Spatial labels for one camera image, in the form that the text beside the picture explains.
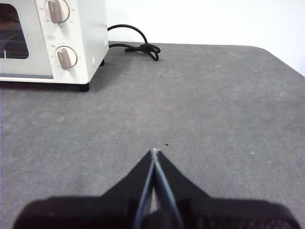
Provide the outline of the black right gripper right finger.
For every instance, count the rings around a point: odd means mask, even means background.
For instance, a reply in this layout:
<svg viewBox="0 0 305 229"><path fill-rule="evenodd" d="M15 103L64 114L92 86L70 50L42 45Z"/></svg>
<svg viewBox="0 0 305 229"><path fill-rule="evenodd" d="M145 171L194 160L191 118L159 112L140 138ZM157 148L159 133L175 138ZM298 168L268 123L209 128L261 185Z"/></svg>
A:
<svg viewBox="0 0 305 229"><path fill-rule="evenodd" d="M183 229L298 229L284 205L259 199L213 198L156 152L158 205Z"/></svg>

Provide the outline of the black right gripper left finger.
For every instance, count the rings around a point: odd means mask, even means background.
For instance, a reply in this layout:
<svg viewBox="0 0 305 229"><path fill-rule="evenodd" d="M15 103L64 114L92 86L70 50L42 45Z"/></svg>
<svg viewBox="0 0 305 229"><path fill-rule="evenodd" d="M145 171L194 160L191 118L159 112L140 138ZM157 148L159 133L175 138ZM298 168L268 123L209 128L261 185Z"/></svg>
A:
<svg viewBox="0 0 305 229"><path fill-rule="evenodd" d="M15 229L131 229L149 213L152 153L148 152L121 181L101 196L59 196L27 204Z"/></svg>

